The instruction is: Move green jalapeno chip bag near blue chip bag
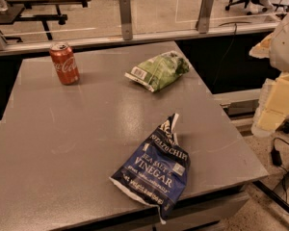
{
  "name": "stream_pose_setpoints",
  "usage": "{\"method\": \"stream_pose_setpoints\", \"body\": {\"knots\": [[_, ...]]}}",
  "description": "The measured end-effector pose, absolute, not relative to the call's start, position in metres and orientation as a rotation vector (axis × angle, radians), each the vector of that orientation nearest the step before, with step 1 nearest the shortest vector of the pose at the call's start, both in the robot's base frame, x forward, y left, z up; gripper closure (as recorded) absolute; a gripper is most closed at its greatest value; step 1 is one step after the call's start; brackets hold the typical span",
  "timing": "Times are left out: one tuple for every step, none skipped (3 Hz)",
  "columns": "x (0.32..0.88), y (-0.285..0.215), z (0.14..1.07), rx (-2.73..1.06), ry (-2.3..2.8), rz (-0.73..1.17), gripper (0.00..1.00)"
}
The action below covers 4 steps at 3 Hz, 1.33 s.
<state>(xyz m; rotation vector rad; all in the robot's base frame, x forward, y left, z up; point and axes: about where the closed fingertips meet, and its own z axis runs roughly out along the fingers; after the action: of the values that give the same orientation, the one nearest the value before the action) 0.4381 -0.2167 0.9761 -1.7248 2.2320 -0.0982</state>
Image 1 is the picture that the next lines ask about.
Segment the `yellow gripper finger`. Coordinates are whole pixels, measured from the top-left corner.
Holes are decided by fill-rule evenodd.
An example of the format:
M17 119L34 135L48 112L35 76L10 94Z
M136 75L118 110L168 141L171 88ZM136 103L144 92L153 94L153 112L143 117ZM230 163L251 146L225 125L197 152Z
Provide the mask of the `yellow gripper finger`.
M268 137L289 116L289 73L282 72L275 80L267 79L262 86L251 132Z
M268 58L272 36L273 34L269 34L254 45L250 50L250 55L257 59Z

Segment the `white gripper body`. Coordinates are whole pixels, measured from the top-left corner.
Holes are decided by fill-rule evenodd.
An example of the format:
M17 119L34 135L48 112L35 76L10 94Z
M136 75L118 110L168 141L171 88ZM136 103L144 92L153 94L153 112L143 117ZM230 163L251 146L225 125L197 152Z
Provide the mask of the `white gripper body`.
M271 66L282 72L289 72L289 13L276 26L270 43Z

